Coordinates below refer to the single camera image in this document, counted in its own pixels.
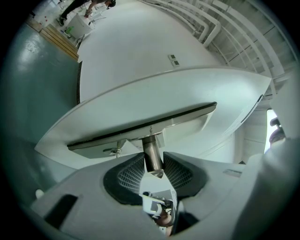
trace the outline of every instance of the gray floor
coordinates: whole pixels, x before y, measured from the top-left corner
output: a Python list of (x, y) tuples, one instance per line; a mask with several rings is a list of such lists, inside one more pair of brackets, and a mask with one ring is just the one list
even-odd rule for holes
[(1, 156), (21, 203), (30, 205), (74, 169), (34, 147), (46, 131), (76, 106), (79, 64), (31, 27), (20, 28), (0, 75)]

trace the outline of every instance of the person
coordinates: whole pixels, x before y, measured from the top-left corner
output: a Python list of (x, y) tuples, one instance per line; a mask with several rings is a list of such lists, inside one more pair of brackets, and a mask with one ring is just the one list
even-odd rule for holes
[(277, 129), (271, 134), (269, 138), (270, 145), (272, 146), (273, 143), (278, 142), (278, 141), (283, 141), (285, 140), (285, 133), (281, 127), (281, 124), (278, 120), (278, 118), (274, 118), (270, 121), (271, 126), (277, 127)]
[[(89, 2), (90, 0), (74, 0), (69, 7), (66, 8), (66, 10), (59, 16), (57, 19), (60, 26), (63, 26), (65, 24), (65, 21), (67, 20), (67, 15), (73, 11), (74, 9), (80, 7), (82, 4), (85, 4)], [(85, 12), (85, 17), (88, 17), (92, 12), (92, 7), (95, 6), (98, 3), (103, 3), (107, 6), (107, 9), (112, 8), (116, 5), (116, 0), (92, 0), (92, 3), (90, 4), (89, 8)]]
[(162, 210), (159, 219), (154, 219), (154, 222), (161, 227), (166, 227), (165, 235), (169, 237), (172, 234), (173, 225), (170, 224), (172, 217), (165, 210)]

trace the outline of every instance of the white pipe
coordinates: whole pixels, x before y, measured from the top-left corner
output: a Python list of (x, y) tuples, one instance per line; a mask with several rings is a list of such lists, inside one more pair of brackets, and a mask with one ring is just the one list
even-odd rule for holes
[(286, 81), (288, 79), (290, 79), (294, 74), (294, 71), (288, 71), (288, 72), (285, 72), (284, 74), (280, 75), (280, 76), (277, 76), (275, 78), (273, 78), (274, 82), (275, 83), (279, 83), (279, 82), (282, 82), (282, 81)]
[(217, 50), (219, 51), (219, 53), (222, 55), (222, 57), (225, 59), (226, 63), (228, 66), (231, 67), (230, 63), (228, 62), (227, 58), (225, 57), (225, 55), (221, 52), (221, 50), (212, 42), (212, 44), (214, 45), (215, 48), (217, 48)]
[(249, 44), (251, 45), (251, 47), (253, 48), (253, 50), (255, 51), (255, 53), (257, 54), (258, 58), (260, 59), (260, 61), (262, 62), (262, 66), (264, 68), (264, 72), (266, 73), (266, 75), (268, 77), (272, 77), (272, 74), (271, 74), (271, 71), (265, 61), (265, 59), (263, 58), (263, 55), (261, 54), (261, 52), (259, 51), (259, 49), (257, 48), (257, 46), (255, 45), (255, 43), (251, 40), (251, 38), (247, 35), (247, 33), (234, 21), (232, 20), (230, 17), (226, 16), (224, 13), (222, 13), (221, 11), (217, 10), (215, 7), (205, 3), (205, 2), (202, 2), (202, 1), (199, 1), (199, 0), (196, 0), (199, 4), (209, 8), (210, 10), (216, 12), (217, 14), (219, 14), (221, 17), (223, 17), (225, 20), (227, 20), (232, 26), (234, 26), (237, 31), (239, 31), (242, 36), (249, 42)]
[(280, 26), (276, 21), (274, 21), (276, 19), (274, 17), (274, 14), (271, 13), (270, 11), (268, 11), (268, 9), (266, 9), (266, 7), (263, 6), (263, 4), (261, 4), (260, 1), (247, 0), (247, 2), (249, 2), (253, 7), (255, 7), (259, 12), (261, 12), (263, 14), (263, 16), (266, 17), (275, 26), (277, 31), (280, 33), (280, 35), (285, 40), (286, 44), (289, 46), (296, 62), (298, 63), (299, 62), (298, 55), (295, 53), (295, 50), (292, 47), (290, 40), (287, 39), (287, 37), (286, 37), (287, 34), (285, 33), (283, 26), (282, 25)]
[(277, 72), (276, 75), (282, 75), (285, 73), (280, 60), (275, 53), (274, 49), (272, 48), (271, 44), (268, 40), (264, 37), (264, 35), (255, 27), (253, 23), (251, 23), (247, 18), (245, 18), (242, 14), (238, 11), (234, 10), (232, 7), (224, 4), (218, 0), (214, 0), (212, 2), (213, 5), (220, 7), (224, 11), (228, 12), (231, 16), (234, 16), (237, 20), (239, 20), (246, 28), (248, 28), (251, 33), (256, 37), (256, 39), (260, 42), (266, 53), (271, 59), (273, 66), (276, 68)]
[(231, 42), (231, 44), (233, 45), (234, 49), (238, 52), (240, 58), (242, 59), (242, 62), (244, 63), (245, 65), (245, 68), (247, 68), (247, 65), (245, 64), (245, 61), (243, 60), (243, 57), (242, 55), (240, 54), (239, 50), (236, 48), (236, 46), (234, 45), (233, 41), (230, 39), (230, 37), (228, 37), (227, 33), (224, 32), (225, 36), (229, 39), (229, 41)]
[(194, 16), (194, 15), (191, 14), (190, 12), (188, 12), (188, 11), (186, 11), (186, 10), (184, 10), (184, 9), (182, 9), (182, 8), (180, 8), (180, 7), (178, 7), (178, 6), (176, 6), (176, 5), (173, 5), (173, 4), (171, 4), (171, 3), (168, 3), (168, 2), (165, 2), (165, 1), (161, 1), (161, 0), (154, 0), (154, 1), (159, 2), (159, 3), (162, 3), (162, 4), (165, 4), (165, 5), (167, 5), (167, 6), (171, 6), (171, 7), (175, 8), (175, 9), (177, 9), (177, 10), (183, 12), (184, 14), (188, 15), (189, 17), (193, 18), (193, 19), (194, 19), (196, 22), (198, 22), (200, 25), (204, 26), (204, 30), (203, 30), (201, 36), (199, 37), (199, 41), (203, 41), (203, 39), (206, 37), (206, 35), (207, 35), (208, 31), (209, 31), (209, 27), (208, 27), (208, 24), (207, 24), (207, 23), (205, 23), (202, 19), (197, 18), (196, 16)]
[[(163, 2), (160, 0), (154, 0), (154, 1), (159, 1), (159, 2), (166, 4), (166, 2)], [(215, 24), (214, 29), (211, 31), (211, 33), (207, 37), (206, 41), (203, 43), (203, 46), (207, 47), (212, 42), (212, 40), (217, 36), (217, 34), (221, 31), (221, 23), (217, 19), (213, 18), (211, 15), (207, 14), (206, 12), (202, 11), (201, 9), (198, 9), (197, 7), (193, 6), (192, 4), (183, 2), (181, 0), (172, 0), (172, 2), (179, 3), (181, 5), (188, 7), (189, 9), (192, 9), (193, 11), (197, 12), (198, 14), (200, 14), (201, 16), (205, 17), (206, 19), (210, 20), (213, 24)]]
[(158, 6), (158, 5), (155, 5), (155, 4), (152, 4), (152, 3), (149, 3), (149, 2), (145, 2), (145, 1), (142, 1), (142, 0), (138, 0), (142, 3), (145, 3), (145, 4), (148, 4), (150, 6), (153, 6), (153, 7), (157, 7), (157, 8), (161, 8), (173, 15), (175, 15), (177, 18), (179, 18), (180, 20), (182, 20), (186, 25), (188, 25), (192, 30), (193, 30), (193, 35), (195, 34), (196, 32), (196, 28), (187, 20), (185, 19), (183, 16), (179, 15), (178, 13), (175, 13), (174, 11), (168, 9), (168, 8), (165, 8), (165, 7), (161, 7), (161, 6)]
[(241, 50), (245, 53), (245, 55), (249, 59), (249, 62), (251, 63), (254, 71), (257, 73), (256, 67), (254, 66), (253, 62), (251, 61), (248, 53), (245, 51), (245, 49), (243, 48), (243, 46), (238, 42), (238, 40), (225, 27), (222, 26), (222, 29), (224, 29), (233, 38), (233, 40), (235, 40), (235, 42), (240, 46)]

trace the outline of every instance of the window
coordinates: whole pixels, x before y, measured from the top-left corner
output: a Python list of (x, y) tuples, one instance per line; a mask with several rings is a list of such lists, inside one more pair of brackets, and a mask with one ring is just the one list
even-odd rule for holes
[(266, 137), (266, 145), (264, 147), (264, 152), (266, 152), (270, 148), (270, 142), (269, 142), (270, 136), (277, 129), (276, 125), (275, 126), (270, 125), (270, 121), (276, 117), (277, 115), (274, 112), (274, 110), (269, 109), (267, 111), (267, 137)]

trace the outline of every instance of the white curved panel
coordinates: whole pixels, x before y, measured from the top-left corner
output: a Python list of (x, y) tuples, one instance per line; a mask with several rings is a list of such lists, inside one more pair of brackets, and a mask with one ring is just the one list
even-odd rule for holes
[(161, 149), (199, 156), (240, 126), (269, 83), (269, 77), (228, 67), (181, 69), (147, 77), (78, 105), (44, 135), (36, 150), (62, 164), (82, 168), (112, 157), (87, 159), (69, 151), (67, 144), (216, 101), (217, 108), (202, 132), (167, 141)]
[(106, 19), (82, 42), (80, 101), (133, 80), (178, 68), (221, 66), (215, 55), (193, 37), (181, 20), (160, 9), (133, 1), (103, 13)]

